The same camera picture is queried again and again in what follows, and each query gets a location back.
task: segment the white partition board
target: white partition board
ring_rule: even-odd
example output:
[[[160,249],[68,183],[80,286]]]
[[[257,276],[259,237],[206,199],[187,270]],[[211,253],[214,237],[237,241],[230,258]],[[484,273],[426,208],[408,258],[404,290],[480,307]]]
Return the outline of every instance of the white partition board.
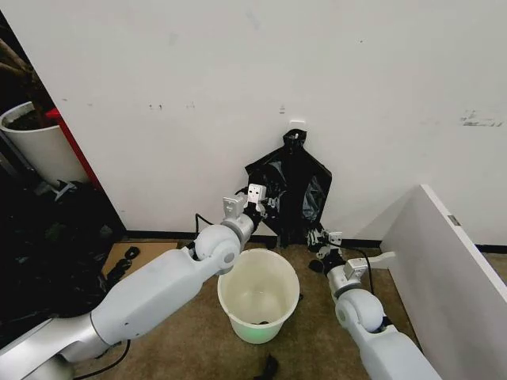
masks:
[[[507,378],[507,288],[428,185],[381,248],[425,356],[444,380]]]

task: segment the power cord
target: power cord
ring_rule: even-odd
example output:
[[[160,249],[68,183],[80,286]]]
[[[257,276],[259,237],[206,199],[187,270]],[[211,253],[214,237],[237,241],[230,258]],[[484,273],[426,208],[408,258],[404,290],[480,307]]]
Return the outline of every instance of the power cord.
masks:
[[[107,367],[104,367],[100,370],[96,370],[96,371],[91,372],[89,374],[84,374],[84,375],[78,376],[77,378],[74,378],[74,380],[83,380],[84,378],[91,378],[92,376],[96,376],[98,374],[101,374],[102,372],[106,372],[106,371],[110,370],[111,368],[120,364],[123,359],[125,359],[125,356],[127,356],[129,349],[130,349],[130,339],[127,340],[127,346],[125,346],[124,353],[120,356],[120,358],[116,362],[109,364]]]
[[[197,238],[197,235],[199,235],[199,219],[202,220],[203,222],[209,224],[210,226],[213,225],[213,223],[211,223],[208,220],[206,220],[205,218],[203,218],[202,215],[196,213],[196,238]]]
[[[373,291],[372,266],[370,265],[370,259],[368,259],[368,255],[362,249],[352,248],[352,247],[342,247],[341,245],[331,243],[330,241],[328,241],[327,244],[332,245],[333,247],[337,247],[337,248],[344,248],[344,249],[350,249],[352,251],[357,251],[361,255],[363,255],[363,257],[366,259],[366,264],[368,264],[368,278],[370,279],[370,292],[373,295],[375,295],[375,292]]]

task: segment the black cable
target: black cable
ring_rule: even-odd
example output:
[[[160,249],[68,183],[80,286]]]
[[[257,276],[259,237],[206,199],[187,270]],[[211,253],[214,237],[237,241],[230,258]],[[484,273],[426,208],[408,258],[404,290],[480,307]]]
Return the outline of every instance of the black cable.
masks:
[[[370,259],[368,259],[368,255],[362,249],[352,248],[352,247],[342,247],[341,245],[331,243],[330,241],[328,241],[327,244],[332,245],[333,247],[338,247],[338,248],[343,248],[343,249],[351,249],[352,251],[357,251],[361,255],[364,256],[364,258],[366,259],[366,264],[368,264],[368,277],[370,279],[370,292],[373,295],[375,295],[375,292],[373,291],[372,266],[370,265]]]
[[[74,380],[83,380],[84,378],[91,378],[92,376],[96,376],[98,374],[101,374],[102,372],[106,372],[107,370],[110,370],[111,368],[120,364],[120,362],[123,359],[125,359],[125,356],[127,356],[129,349],[130,349],[130,339],[127,340],[127,346],[125,347],[124,353],[120,356],[120,358],[116,362],[109,364],[107,367],[104,367],[101,370],[96,370],[96,371],[91,372],[89,374],[84,374],[84,375],[78,376],[77,378],[74,378]]]
[[[234,193],[234,195],[236,196],[240,192],[243,192],[246,194],[248,192],[248,186],[246,186],[245,188],[240,188],[237,192]]]
[[[209,224],[210,226],[213,225],[213,223],[209,222],[208,220],[203,218],[200,214],[196,213],[196,238],[197,238],[197,235],[199,235],[199,219],[201,219],[203,222]]]

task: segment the white flower pot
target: white flower pot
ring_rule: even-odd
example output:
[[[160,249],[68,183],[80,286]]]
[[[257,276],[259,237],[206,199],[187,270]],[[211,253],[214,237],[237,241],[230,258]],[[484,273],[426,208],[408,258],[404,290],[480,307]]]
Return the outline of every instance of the white flower pot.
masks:
[[[58,180],[87,182],[88,176],[59,125],[35,131],[15,131],[6,127],[32,110],[33,104],[29,101],[5,112],[0,116],[0,130],[49,184],[57,185]]]

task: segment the bucket rim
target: bucket rim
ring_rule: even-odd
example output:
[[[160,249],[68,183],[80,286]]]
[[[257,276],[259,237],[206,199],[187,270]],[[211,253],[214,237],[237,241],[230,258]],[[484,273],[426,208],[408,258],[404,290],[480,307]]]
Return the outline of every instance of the bucket rim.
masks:
[[[295,297],[295,300],[291,304],[291,307],[289,307],[287,313],[285,313],[282,317],[278,318],[277,320],[275,320],[273,322],[264,323],[263,325],[255,325],[253,323],[245,322],[245,321],[242,321],[241,319],[237,318],[225,306],[225,302],[223,301],[222,293],[220,291],[220,284],[222,283],[223,276],[226,276],[226,275],[221,275],[219,277],[219,281],[218,281],[218,284],[216,286],[216,292],[217,292],[217,294],[219,296],[219,302],[220,302],[220,305],[222,306],[223,311],[225,312],[225,314],[232,321],[238,323],[239,325],[244,325],[245,327],[248,327],[248,328],[251,328],[251,329],[267,329],[268,327],[274,327],[276,325],[282,325],[292,315],[292,313],[294,313],[295,307],[298,305],[298,302],[299,302],[299,293],[300,293],[299,278],[298,278],[297,274],[295,273],[294,267],[292,267],[291,263],[289,263],[287,261],[287,259],[285,259],[285,257],[281,256],[280,254],[278,254],[276,252],[270,251],[269,249],[264,249],[264,248],[247,249],[246,251],[243,251],[242,253],[240,253],[239,256],[242,256],[242,255],[245,255],[245,254],[248,255],[248,254],[250,254],[252,252],[256,252],[256,251],[257,252],[268,253],[272,257],[275,257],[277,260],[282,260],[291,269],[291,271],[294,273],[294,277],[295,277],[295,280],[297,282],[297,292],[296,292],[296,294],[298,295],[298,297]]]

